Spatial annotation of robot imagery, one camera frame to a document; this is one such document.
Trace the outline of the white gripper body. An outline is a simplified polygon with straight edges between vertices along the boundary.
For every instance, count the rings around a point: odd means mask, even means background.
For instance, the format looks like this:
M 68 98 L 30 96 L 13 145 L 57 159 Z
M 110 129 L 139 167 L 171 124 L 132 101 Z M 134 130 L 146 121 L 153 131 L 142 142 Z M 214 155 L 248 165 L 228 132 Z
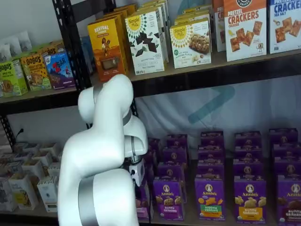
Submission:
M 145 175 L 145 166 L 144 162 L 136 162 L 129 166 L 129 172 L 132 180 L 136 183 L 137 186 L 141 186 L 144 175 Z

